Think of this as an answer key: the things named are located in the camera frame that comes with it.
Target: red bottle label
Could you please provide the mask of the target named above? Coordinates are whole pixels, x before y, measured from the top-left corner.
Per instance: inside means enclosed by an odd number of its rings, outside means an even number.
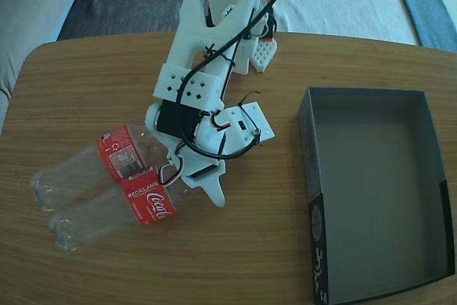
[[[122,180],[122,186],[142,225],[149,225],[176,212],[167,191],[159,183],[157,170],[152,167]]]
[[[97,140],[100,157],[115,181],[146,168],[127,125]]]

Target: wooden table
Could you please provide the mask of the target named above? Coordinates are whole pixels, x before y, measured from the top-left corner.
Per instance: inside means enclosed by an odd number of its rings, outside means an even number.
[[[457,213],[457,56],[278,34],[265,74],[232,76],[226,104],[258,97],[276,138],[228,162],[225,209],[201,192],[181,214],[75,254],[53,245],[31,175],[144,119],[172,33],[47,44],[27,59],[0,139],[0,304],[312,304],[297,109],[308,86],[426,91]],[[457,277],[375,304],[456,304]]]

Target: plastic bottle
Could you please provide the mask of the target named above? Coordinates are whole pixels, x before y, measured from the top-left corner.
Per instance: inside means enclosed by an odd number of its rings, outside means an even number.
[[[67,161],[46,167],[31,179],[43,211],[60,209],[92,189],[105,189],[147,166],[166,161],[166,149],[144,124],[122,126]]]
[[[75,251],[127,224],[149,225],[178,211],[190,193],[186,185],[177,179],[161,186],[157,175],[156,169],[146,169],[57,213],[49,222],[56,245]]]

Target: open box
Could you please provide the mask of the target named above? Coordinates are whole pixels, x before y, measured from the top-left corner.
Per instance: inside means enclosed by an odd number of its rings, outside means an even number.
[[[310,87],[299,112],[315,304],[366,301],[454,274],[425,94]]]

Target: barcode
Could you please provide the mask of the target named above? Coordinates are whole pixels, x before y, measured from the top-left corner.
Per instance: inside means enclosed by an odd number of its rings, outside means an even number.
[[[143,174],[146,174],[146,173],[149,173],[150,171],[152,171],[154,168],[153,167],[149,167],[147,169],[144,169],[143,171],[139,171],[138,173],[132,175],[132,176],[129,176],[129,180],[133,180],[133,179],[136,179],[138,178],[139,176],[142,176]]]
[[[118,169],[117,174],[121,179],[123,179],[129,175],[132,175],[136,171],[139,171],[142,168],[143,165],[141,164],[141,162],[139,160],[136,160],[135,162],[132,162],[131,164],[128,164],[127,166],[122,167],[121,169]]]

